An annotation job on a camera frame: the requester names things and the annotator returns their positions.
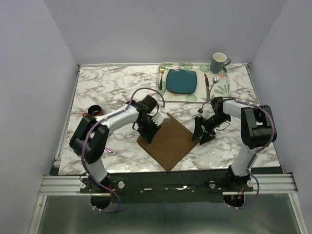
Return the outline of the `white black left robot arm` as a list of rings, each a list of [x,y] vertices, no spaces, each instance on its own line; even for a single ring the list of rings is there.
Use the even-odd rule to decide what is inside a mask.
[[[151,143],[160,129],[160,125],[150,116],[156,107],[159,107],[157,101],[147,95],[142,101],[129,101],[122,108],[104,116],[95,118],[86,115],[81,119],[69,145],[81,156],[82,165],[92,178],[91,186],[96,192],[102,193],[108,187],[108,172],[101,160],[108,137],[121,127],[133,124],[137,125],[140,136]]]

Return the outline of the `brown cloth napkin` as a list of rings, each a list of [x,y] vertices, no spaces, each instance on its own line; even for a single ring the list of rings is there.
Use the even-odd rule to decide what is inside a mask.
[[[169,117],[170,121],[161,124],[151,143],[141,136],[137,138],[138,145],[166,171],[175,167],[199,143],[199,139],[192,141],[190,130],[172,115]]]

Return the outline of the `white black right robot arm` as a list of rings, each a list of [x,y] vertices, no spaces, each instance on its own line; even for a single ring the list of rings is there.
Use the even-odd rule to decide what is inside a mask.
[[[238,99],[215,97],[211,101],[214,115],[210,118],[195,117],[195,129],[192,141],[200,144],[215,139],[216,129],[231,117],[240,119],[240,136],[243,142],[241,150],[230,166],[232,175],[225,177],[224,185],[235,191],[242,185],[240,177],[248,176],[257,155],[277,138],[276,127],[270,106],[257,106]]]

